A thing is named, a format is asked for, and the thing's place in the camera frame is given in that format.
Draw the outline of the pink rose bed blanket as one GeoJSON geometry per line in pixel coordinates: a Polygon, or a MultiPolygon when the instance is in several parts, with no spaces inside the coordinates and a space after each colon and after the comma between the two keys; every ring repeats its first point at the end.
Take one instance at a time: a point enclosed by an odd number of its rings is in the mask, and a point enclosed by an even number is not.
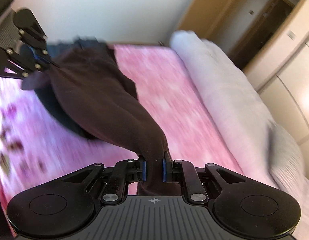
{"type": "MultiPolygon", "coordinates": [[[[241,172],[174,51],[117,46],[115,55],[173,158],[241,172]]],[[[181,196],[105,203],[111,173],[135,154],[67,130],[20,86],[0,78],[0,203],[19,239],[233,239],[208,209],[181,196]]]]}

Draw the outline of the cream wardrobe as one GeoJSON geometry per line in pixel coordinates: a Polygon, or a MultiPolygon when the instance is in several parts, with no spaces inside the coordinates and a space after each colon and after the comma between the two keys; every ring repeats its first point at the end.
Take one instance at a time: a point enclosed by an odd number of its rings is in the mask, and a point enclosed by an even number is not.
{"type": "Polygon", "coordinates": [[[244,73],[309,168],[309,0],[300,0],[244,73]]]}

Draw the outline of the dark brown garment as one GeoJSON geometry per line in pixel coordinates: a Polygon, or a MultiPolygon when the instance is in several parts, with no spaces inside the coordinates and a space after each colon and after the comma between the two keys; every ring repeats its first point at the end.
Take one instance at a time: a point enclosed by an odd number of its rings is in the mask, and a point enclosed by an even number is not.
{"type": "Polygon", "coordinates": [[[77,39],[48,46],[54,64],[22,81],[64,127],[87,139],[99,139],[145,158],[147,177],[141,196],[179,195],[179,185],[163,181],[167,138],[138,101],[135,84],[119,69],[104,42],[77,39]]]}

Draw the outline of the white ribbed duvet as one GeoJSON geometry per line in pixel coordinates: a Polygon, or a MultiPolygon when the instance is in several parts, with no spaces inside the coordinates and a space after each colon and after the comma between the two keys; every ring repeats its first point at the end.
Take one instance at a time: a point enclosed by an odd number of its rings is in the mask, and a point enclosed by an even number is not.
{"type": "Polygon", "coordinates": [[[246,76],[213,42],[173,33],[170,47],[184,62],[202,102],[245,176],[296,197],[307,188],[293,137],[274,121],[246,76]]]}

